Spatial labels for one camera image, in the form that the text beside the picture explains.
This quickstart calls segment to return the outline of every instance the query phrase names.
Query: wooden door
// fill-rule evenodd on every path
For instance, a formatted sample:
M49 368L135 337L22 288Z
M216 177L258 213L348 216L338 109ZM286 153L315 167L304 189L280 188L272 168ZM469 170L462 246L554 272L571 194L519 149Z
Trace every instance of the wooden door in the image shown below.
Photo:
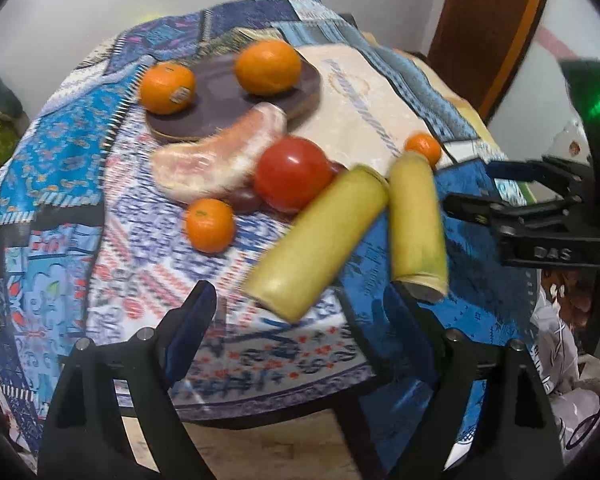
M428 61L484 121L509 88L545 1L445 1Z

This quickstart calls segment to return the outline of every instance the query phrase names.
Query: tangerine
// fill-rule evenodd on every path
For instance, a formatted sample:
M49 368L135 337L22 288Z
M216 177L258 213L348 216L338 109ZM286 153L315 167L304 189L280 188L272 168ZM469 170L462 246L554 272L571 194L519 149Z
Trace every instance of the tangerine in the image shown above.
M177 63L158 63L140 83L140 104L149 112L169 115L184 110L196 94L196 77Z
M184 228L197 251L220 253L234 239L234 211L221 200L201 198L187 209Z
M300 81L302 61L296 50L280 40L258 41L243 50L235 61L240 86L258 96L285 92Z
M404 143L407 152L419 152L427 157L429 165L434 168L442 156L440 143L431 135L420 132L407 139Z

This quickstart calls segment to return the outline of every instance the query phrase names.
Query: table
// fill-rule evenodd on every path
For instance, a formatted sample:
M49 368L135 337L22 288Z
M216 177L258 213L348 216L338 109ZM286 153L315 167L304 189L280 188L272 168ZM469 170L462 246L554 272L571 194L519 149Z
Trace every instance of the table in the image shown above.
M372 421L376 467L385 470L413 433L430 391L408 374L378 311L388 279L385 215L339 277L348 304L328 288L289 326L239 287L287 225L262 213L238 216L232 247L205 256L183 236L182 208L153 184L148 155L157 144L137 102L147 67L193 64L262 38L288 41L320 71L320 105L290 132L329 158L385 173L404 140L428 130L444 146L440 195L525 202L516 183L486 176L484 162L503 155L466 102L422 62L368 41L318 0L242 0L123 32L77 66L0 170L0 389L33 454L59 359L74 342L116 342L155 326L200 279L222 300L189 374L172 390L183 420L257 428L339 409L343 394L355 392L350 409ZM531 343L535 274L498 266L487 231L446 217L444 224L450 294L432 308L441 322L476 340ZM130 407L125 385L116 388ZM477 384L459 442L471 441L481 395Z

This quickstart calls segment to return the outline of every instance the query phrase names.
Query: dark purple plate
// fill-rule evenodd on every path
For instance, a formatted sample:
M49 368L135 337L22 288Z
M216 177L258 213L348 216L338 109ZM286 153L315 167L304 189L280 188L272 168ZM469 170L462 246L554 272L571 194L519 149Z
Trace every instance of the dark purple plate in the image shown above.
M234 75L235 54L218 56L195 65L197 91L193 104L177 114L147 112L146 121L161 144L195 142L227 128L261 102L282 108L291 120L314 108L320 100L320 73L302 60L300 82L295 88L270 97L245 92Z

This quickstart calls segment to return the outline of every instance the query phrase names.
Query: orange fruit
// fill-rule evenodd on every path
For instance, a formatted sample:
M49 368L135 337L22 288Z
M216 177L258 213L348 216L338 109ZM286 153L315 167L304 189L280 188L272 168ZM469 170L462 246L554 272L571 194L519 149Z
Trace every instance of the orange fruit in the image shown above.
M187 209L184 227L196 250L220 253L234 239L234 210L221 200L201 198Z
M429 165L433 168L442 156L442 147L431 134L421 132L407 139L404 143L407 152L419 152L427 157Z
M258 41L235 61L235 76L247 92L259 96L279 94L300 81L302 61L296 50L280 40Z
M140 83L140 104L153 114L169 115L184 110L196 94L196 77L177 63L158 63L146 71Z

